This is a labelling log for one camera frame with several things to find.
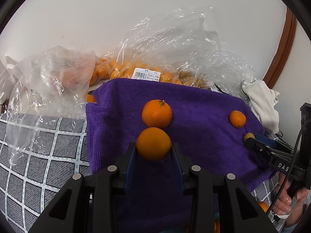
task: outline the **finger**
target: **finger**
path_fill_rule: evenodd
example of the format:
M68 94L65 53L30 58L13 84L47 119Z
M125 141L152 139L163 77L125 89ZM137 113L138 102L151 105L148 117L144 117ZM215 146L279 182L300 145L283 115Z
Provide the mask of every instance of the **finger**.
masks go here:
M276 188L276 192L279 191L280 186L277 186ZM284 204L286 205L290 205L291 203L291 198L290 196L287 194L287 191L285 189L282 190L280 196L279 196L279 200L281 200Z
M273 211L274 211L274 213L275 213L276 215L283 216L283 215L286 214L286 212L280 210L280 209L279 209L278 207L276 207L276 206L274 206L272 209L273 209Z
M302 206L304 204L304 200L305 200L305 198L297 200L297 202L296 202L296 204L292 210L297 209L298 207Z
M283 181L284 181L285 177L286 177L285 174L279 173L279 186L281 186L281 185L283 184ZM289 182L287 181L287 182L286 182L286 185L285 185L285 187L284 187L284 189L288 189L289 186L290 186L290 184L289 184Z
M276 203L275 203L275 206L276 206L278 209L280 209L280 210L282 210L282 211L284 211L284 212L289 212L290 209L291 209L290 206L286 205L285 203L283 203L283 202L280 201L279 199L277 199L277 201L276 201Z
M299 199L306 198L308 194L309 194L309 190L303 187L300 190L298 190L298 192L296 193L296 197L299 200Z

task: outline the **white cloth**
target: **white cloth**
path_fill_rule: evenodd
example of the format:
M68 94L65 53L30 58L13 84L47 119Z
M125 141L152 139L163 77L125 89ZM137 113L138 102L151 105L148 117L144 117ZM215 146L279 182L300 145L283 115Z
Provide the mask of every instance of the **white cloth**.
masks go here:
M252 78L251 82L242 84L248 96L249 106L266 131L275 134L279 131L279 113L274 109L278 103L279 92L269 89L264 81Z

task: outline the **plastic bag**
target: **plastic bag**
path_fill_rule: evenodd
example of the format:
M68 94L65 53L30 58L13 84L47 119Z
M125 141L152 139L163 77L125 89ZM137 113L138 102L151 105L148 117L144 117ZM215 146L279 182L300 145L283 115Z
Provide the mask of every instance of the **plastic bag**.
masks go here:
M157 71L160 82L189 86L180 81L180 72L195 76L209 53L219 48L215 31L205 31L204 25L213 9L203 6L178 9L171 14L160 13L145 18L130 30L113 51L100 60L109 67L109 77L132 78L135 68Z
M239 97L246 103L248 97L242 90L242 83L251 81L253 75L254 68L246 60L227 51L211 53L196 72L197 80L203 80L208 87L215 84L220 92Z
M86 94L94 71L95 53L80 53L61 46L33 55L17 63L13 73L19 79L7 110L7 143L10 163L32 150L47 153L40 131L60 117L84 120Z

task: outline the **white wall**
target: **white wall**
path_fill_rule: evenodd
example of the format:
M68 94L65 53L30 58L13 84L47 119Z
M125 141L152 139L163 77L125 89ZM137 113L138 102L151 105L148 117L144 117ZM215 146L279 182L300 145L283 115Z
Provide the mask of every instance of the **white wall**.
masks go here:
M285 140L294 146L301 127L300 107L311 103L311 42L300 24L287 63L273 89L280 92L275 106L280 115L279 127Z
M280 0L27 0L0 36L0 60L20 61L56 45L101 55L148 15L204 4L219 12L224 49L245 57L263 78L284 25Z

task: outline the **screw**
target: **screw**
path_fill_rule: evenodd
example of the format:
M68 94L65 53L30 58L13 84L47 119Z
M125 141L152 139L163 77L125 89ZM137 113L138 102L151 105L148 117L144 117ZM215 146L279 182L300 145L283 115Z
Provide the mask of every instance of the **screw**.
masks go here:
M75 173L74 175L73 175L73 179L74 180L78 180L78 179L80 179L81 178L81 174L80 173Z
M200 166L197 166L197 165L193 165L193 166L191 167L191 169L192 169L192 171L198 172L198 171L201 170L201 167L200 167Z
M234 179L235 179L235 175L234 175L233 173L228 173L228 174L227 174L227 178L228 178L229 180L234 180Z
M117 169L117 167L116 166L109 166L107 169L109 172L114 172Z

